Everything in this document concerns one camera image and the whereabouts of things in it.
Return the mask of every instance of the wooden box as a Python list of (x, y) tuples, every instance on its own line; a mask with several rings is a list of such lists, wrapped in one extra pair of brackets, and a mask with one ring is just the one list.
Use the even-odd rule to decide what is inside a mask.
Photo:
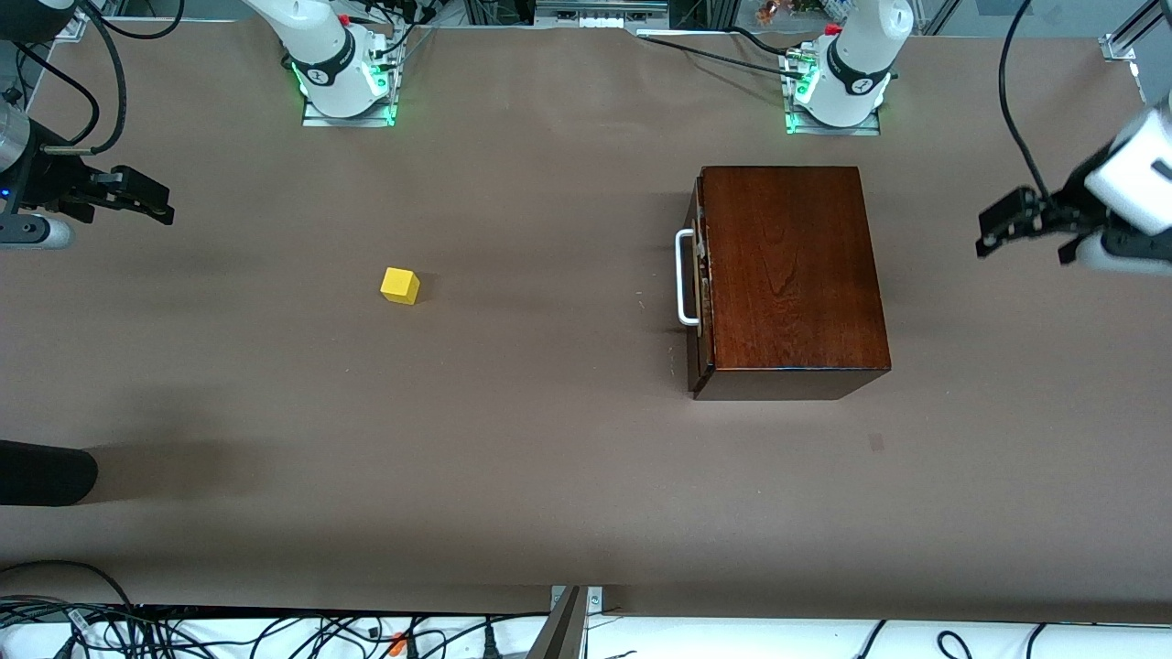
[(858, 169), (704, 168), (676, 256), (697, 400), (834, 400), (891, 369)]

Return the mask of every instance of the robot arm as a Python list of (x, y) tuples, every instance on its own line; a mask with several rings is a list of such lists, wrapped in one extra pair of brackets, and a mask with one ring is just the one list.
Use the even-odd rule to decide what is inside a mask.
[[(89, 0), (0, 0), (0, 40), (50, 41)], [(343, 25), (322, 0), (245, 0), (273, 27), (289, 52), (301, 90), (323, 115), (349, 117), (389, 93), (387, 39), (362, 26)], [(62, 249), (70, 226), (38, 209), (94, 220), (95, 206), (129, 210), (171, 224), (170, 191), (129, 168), (104, 172), (76, 152), (49, 152), (70, 144), (0, 103), (0, 249)]]
[(980, 216), (976, 254), (1071, 233), (1058, 260), (1098, 270), (1172, 276), (1172, 95), (1146, 108), (1043, 199), (1018, 188)]
[(907, 0), (856, 0), (843, 32), (815, 41), (818, 75), (797, 97), (822, 123), (861, 123), (883, 103), (891, 66), (912, 34)]
[(293, 59), (301, 90), (321, 114), (352, 117), (389, 93), (387, 38), (343, 25), (323, 0), (244, 0)]

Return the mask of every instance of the yellow cube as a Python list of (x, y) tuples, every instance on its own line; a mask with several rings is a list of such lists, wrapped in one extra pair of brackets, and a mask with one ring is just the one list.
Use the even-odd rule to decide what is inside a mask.
[(410, 270), (388, 267), (387, 274), (382, 277), (382, 287), (379, 290), (382, 297), (393, 303), (414, 305), (415, 295), (420, 292), (420, 278)]

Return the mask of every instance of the brown table surface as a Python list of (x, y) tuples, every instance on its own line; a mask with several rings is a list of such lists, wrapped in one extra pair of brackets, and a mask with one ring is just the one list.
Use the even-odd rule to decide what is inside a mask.
[[(0, 436), (107, 475), (0, 511), (4, 561), (159, 603), (532, 609), (572, 582), (654, 613), (1167, 619), (1172, 286), (1062, 269), (1058, 239), (975, 258), (1028, 179), (999, 41), (912, 39), (878, 138), (785, 135), (776, 79), (619, 30), (441, 30), (387, 130), (301, 128), (257, 21), (118, 45), (127, 133), (93, 162), (170, 185), (176, 223), (0, 254)], [(101, 138), (96, 35), (53, 59)], [(1009, 77), (1055, 188), (1139, 107), (1091, 40), (1022, 40)], [(68, 134), (86, 106), (48, 80), (33, 115)], [(860, 168), (891, 374), (688, 398), (672, 238), (709, 164)]]

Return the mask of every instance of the metal handle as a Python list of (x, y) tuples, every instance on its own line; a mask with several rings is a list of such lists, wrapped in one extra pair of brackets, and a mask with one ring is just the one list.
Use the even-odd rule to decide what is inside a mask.
[(681, 229), (675, 232), (675, 314), (680, 318), (680, 322), (688, 327), (700, 326), (700, 319), (690, 318), (683, 311), (683, 250), (680, 247), (680, 239), (695, 235), (695, 229)]

